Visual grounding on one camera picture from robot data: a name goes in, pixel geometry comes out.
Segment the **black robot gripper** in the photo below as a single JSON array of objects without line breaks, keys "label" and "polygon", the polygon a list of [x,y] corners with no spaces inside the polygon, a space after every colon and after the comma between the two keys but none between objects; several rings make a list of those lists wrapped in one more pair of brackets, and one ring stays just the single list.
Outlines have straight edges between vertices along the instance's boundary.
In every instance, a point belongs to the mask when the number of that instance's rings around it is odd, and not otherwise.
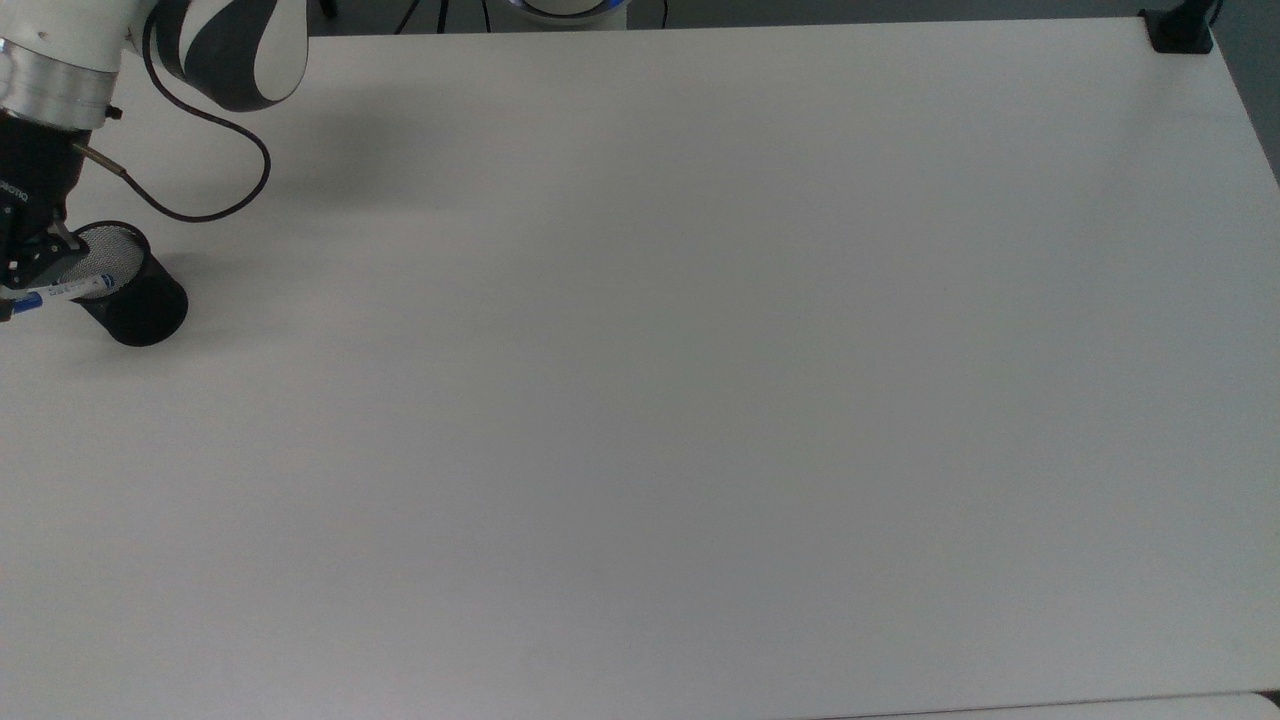
[{"label": "black robot gripper", "polygon": [[[60,281],[90,252],[63,220],[83,158],[74,150],[81,129],[41,124],[8,111],[1,117],[1,242],[8,288],[17,292]],[[15,314],[0,299],[0,322]]]}]

